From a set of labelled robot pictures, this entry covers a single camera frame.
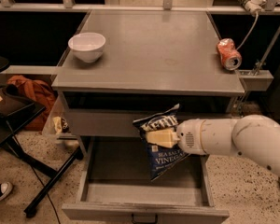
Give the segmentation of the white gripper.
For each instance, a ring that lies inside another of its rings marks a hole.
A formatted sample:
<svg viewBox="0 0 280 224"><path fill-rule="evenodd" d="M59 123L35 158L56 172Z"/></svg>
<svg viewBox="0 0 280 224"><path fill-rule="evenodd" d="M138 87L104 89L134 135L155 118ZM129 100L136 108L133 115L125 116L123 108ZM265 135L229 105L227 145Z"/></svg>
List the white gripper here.
<svg viewBox="0 0 280 224"><path fill-rule="evenodd" d="M186 153L193 155L204 155L201 132L203 119L189 119L183 121L174 128L167 128L146 133L146 140L150 144L160 147L172 148L178 146Z"/></svg>

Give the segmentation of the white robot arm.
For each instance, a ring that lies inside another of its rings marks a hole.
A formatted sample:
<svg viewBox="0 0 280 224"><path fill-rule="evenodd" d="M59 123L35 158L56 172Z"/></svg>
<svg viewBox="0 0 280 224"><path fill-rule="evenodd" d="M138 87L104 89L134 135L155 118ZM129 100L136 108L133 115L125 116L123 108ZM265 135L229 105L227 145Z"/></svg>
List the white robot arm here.
<svg viewBox="0 0 280 224"><path fill-rule="evenodd" d="M145 136L153 145L179 146L190 155L244 156L280 178L280 125L262 115L188 119Z"/></svg>

